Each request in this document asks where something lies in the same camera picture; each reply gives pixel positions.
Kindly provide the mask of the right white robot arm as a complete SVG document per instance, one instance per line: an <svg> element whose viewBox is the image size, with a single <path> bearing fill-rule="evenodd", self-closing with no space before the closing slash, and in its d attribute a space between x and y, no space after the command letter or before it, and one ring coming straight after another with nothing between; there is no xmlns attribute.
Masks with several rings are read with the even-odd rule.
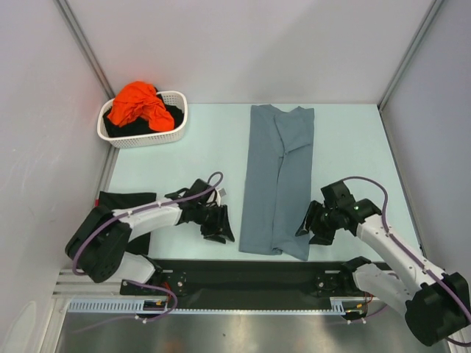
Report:
<svg viewBox="0 0 471 353"><path fill-rule="evenodd" d="M466 279L447 273L414 250L389 225L389 196L378 207L369 199L356 200L343 179L321 189L323 202L312 201L298 230L312 233L310 242L330 245L336 232L347 230L372 248L392 270L380 270L365 257L347 262L339 277L348 295L364 291L404 317L414 337L425 346L451 336L470 325L470 291Z"/></svg>

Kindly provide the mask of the grey-blue t-shirt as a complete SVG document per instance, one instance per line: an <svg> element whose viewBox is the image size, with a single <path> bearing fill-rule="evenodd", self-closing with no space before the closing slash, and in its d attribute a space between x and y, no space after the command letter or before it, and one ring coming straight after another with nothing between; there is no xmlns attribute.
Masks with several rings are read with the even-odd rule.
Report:
<svg viewBox="0 0 471 353"><path fill-rule="evenodd" d="M308 260L297 230L311 203L314 118L312 108L251 107L240 252Z"/></svg>

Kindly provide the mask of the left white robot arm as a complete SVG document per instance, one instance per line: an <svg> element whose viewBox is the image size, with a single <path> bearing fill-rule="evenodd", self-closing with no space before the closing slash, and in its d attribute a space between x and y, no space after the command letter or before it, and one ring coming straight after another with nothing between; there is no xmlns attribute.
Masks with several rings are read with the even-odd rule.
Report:
<svg viewBox="0 0 471 353"><path fill-rule="evenodd" d="M163 284L161 268L147 254L129 250L135 239L156 229L194 223L205 240L222 244L235 240L228 207L209 181L197 179L191 187L161 199L153 193L142 196L144 201L135 206L112 209L101 203L90 211L65 248L75 275L95 283L130 280L153 294Z"/></svg>

